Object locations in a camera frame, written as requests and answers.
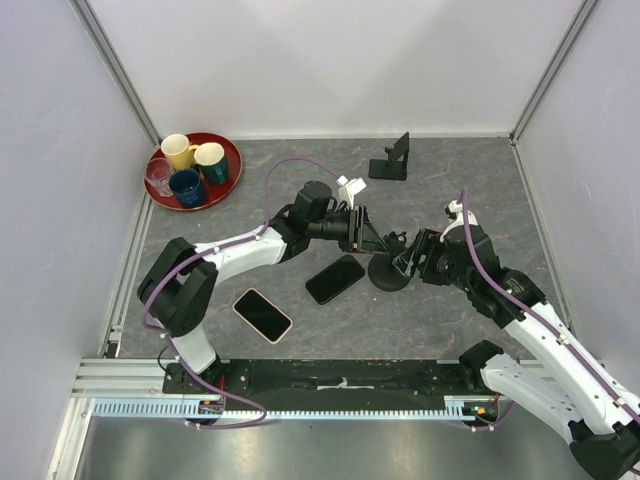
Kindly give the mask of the black round-base phone stand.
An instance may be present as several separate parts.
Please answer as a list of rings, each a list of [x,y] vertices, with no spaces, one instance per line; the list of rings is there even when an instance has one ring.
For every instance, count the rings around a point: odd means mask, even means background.
[[[404,276],[393,264],[393,260],[406,250],[407,232],[392,231],[384,240],[388,243],[390,252],[374,255],[367,273],[371,283],[379,290],[396,292],[404,289],[410,282],[410,278]]]

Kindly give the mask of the black smartphone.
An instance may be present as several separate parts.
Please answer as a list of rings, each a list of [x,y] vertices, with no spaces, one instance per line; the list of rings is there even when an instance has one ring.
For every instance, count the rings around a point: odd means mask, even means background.
[[[305,289],[319,305],[325,305],[364,275],[364,267],[352,255],[347,254],[309,279],[305,283]]]

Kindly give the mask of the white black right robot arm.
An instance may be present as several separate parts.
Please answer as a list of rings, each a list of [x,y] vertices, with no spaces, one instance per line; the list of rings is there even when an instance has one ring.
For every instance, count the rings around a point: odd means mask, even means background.
[[[639,397],[612,377],[557,315],[524,273],[502,266],[492,241],[475,224],[455,221],[423,229],[391,262],[403,276],[459,288],[481,315],[523,345],[553,378],[522,371],[501,348],[483,341],[467,350],[458,381],[509,397],[554,430],[594,479],[639,472]]]

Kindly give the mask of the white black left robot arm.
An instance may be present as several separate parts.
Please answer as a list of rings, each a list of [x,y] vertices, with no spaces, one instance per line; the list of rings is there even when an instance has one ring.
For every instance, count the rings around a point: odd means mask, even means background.
[[[286,262],[313,239],[335,241],[347,253],[387,254],[390,247],[363,205],[336,200],[331,188],[309,181],[293,203],[252,231],[219,242],[171,240],[137,290],[154,322],[184,364],[185,382],[208,393],[219,382],[219,362],[201,323],[216,286],[250,270]]]

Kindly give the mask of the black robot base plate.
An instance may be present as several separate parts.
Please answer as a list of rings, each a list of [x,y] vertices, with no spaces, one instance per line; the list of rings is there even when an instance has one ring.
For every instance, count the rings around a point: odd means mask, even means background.
[[[436,408],[446,396],[489,396],[479,375],[435,360],[232,359],[202,378],[266,409]]]

